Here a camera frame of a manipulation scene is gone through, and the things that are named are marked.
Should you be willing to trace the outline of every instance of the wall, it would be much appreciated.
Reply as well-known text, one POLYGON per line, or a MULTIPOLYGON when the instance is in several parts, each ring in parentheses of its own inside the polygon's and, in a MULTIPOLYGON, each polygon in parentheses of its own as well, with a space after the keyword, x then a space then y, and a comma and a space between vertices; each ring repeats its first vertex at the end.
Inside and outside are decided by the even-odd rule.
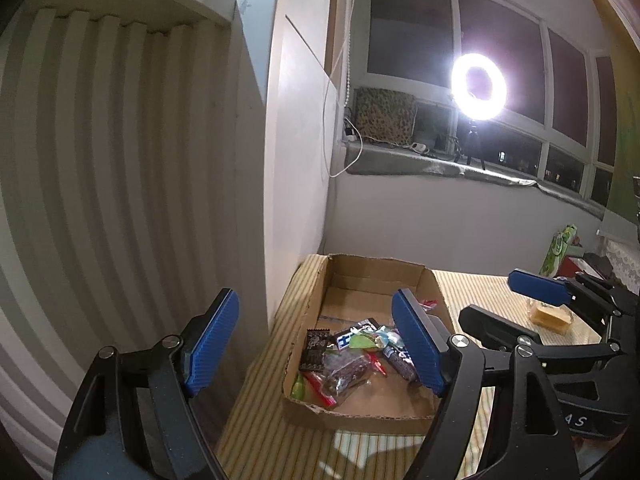
MULTIPOLYGON (((0 39, 0 419, 41 470, 100 347, 179 333, 229 280, 215 126, 228 42, 208 21, 164 35, 55 9, 0 39)), ((247 365, 221 368, 221 411, 247 365)))
POLYGON ((593 250, 600 220, 537 189, 432 176, 338 178, 324 251, 399 258, 432 269, 538 272, 568 223, 593 250))
POLYGON ((272 319, 296 267, 318 252, 329 186, 335 87, 324 72, 329 0, 278 0, 265 147, 265 265, 272 319), (324 135, 322 107, 326 93, 324 135))

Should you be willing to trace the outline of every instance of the cardboard box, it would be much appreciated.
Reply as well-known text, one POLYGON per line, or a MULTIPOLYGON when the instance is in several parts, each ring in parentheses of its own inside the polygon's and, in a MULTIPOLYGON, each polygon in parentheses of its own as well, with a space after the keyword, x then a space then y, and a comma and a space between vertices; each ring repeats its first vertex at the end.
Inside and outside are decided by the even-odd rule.
POLYGON ((436 300, 430 314, 438 316, 453 333, 449 311, 434 274, 423 266, 376 258, 333 254, 315 276, 302 325, 287 362, 283 406, 292 424, 322 430, 377 434, 426 434, 438 406, 430 390, 408 384, 384 359, 388 376, 374 374, 369 384, 358 386, 340 406, 329 411, 306 385, 304 401, 290 396, 305 344, 306 330, 329 328, 333 332, 373 317, 393 324, 391 297, 408 287, 419 301, 436 300))

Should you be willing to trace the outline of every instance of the striped mattress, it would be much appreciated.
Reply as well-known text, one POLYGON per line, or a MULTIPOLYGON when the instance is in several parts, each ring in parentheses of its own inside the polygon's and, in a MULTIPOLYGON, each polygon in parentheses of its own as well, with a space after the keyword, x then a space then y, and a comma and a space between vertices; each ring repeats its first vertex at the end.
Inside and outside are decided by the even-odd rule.
MULTIPOLYGON (((307 257, 295 273, 276 314, 270 341, 247 373, 216 450, 230 480, 401 480, 424 439, 311 430, 284 420, 280 399, 287 357, 324 258, 318 254, 307 257)), ((575 320, 567 336, 531 325, 526 298, 511 292, 505 277, 434 273, 457 330, 458 313, 474 303, 536 330, 546 344, 599 341, 581 319, 575 320)), ((478 467, 493 395, 492 388, 482 391, 459 478, 478 467)))

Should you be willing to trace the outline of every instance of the window sill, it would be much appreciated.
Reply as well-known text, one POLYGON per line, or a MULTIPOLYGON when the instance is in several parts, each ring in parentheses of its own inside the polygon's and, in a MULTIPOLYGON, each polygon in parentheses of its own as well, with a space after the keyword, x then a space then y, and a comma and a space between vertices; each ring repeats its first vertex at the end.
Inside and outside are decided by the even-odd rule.
MULTIPOLYGON (((346 142, 346 147, 345 165, 349 164, 358 155, 360 141, 346 142)), ((487 170, 483 171, 479 161, 476 160, 472 161, 471 166, 467 166, 453 161, 419 155, 403 148, 388 148, 365 142, 360 158, 347 170, 347 173, 359 175, 462 177, 469 180, 497 184, 498 186, 537 187, 541 192, 576 206, 600 220, 604 216, 605 208, 603 206, 592 200, 583 199, 574 191, 497 164, 487 163, 486 167, 487 170)))

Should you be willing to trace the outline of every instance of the plastic bag of bread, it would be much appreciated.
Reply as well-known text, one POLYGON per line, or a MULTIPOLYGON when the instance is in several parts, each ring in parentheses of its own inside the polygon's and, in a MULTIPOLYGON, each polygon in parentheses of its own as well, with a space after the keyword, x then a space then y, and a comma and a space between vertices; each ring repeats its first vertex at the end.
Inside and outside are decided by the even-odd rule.
POLYGON ((566 305, 553 306, 531 298, 528 314, 533 324, 560 335, 565 335, 574 322, 574 313, 566 305))

